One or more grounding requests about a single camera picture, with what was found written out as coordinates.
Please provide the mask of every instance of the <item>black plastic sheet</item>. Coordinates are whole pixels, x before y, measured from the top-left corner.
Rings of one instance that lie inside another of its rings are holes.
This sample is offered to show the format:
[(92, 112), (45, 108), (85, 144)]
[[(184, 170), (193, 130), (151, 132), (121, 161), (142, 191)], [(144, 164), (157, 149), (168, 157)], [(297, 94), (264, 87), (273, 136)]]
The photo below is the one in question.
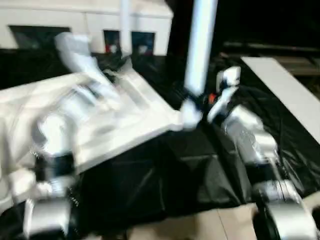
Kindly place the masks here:
[[(96, 56), (101, 69), (116, 70), (119, 66), (118, 56)], [(174, 109), (180, 108), (184, 97), (183, 59), (133, 56), (132, 63)], [(241, 60), (213, 60), (206, 91), (214, 91), (219, 70), (235, 64), (242, 67), (240, 81), (244, 87), (232, 104), (243, 104), (262, 118), (278, 143), (286, 176), (301, 196), (318, 191), (319, 144)], [(1, 89), (68, 73), (55, 52), (27, 50), (1, 51), (0, 70)], [(80, 209), (88, 231), (103, 233), (251, 202), (251, 185), (235, 146), (217, 126), (204, 122), (191, 132), (167, 132), (80, 177)]]

